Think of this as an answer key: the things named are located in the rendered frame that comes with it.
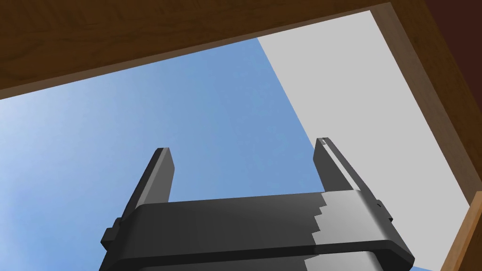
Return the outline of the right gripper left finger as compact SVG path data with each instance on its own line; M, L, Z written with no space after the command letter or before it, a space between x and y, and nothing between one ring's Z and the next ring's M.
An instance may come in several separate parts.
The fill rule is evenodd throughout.
M156 149L128 200L122 218L127 218L140 205L167 202L174 172L175 166L170 149Z

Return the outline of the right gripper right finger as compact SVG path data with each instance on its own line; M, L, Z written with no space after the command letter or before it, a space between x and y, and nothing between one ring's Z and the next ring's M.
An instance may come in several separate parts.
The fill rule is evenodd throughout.
M333 152L335 158L340 162L342 168L346 170L348 175L353 179L354 183L358 187L357 189L371 194L371 190L367 187L366 183L360 178L354 168L338 150L335 144L329 138L316 139L313 161L320 177L321 183L326 192L328 191L347 191L355 190L341 169L336 164L335 160L330 156L329 149Z

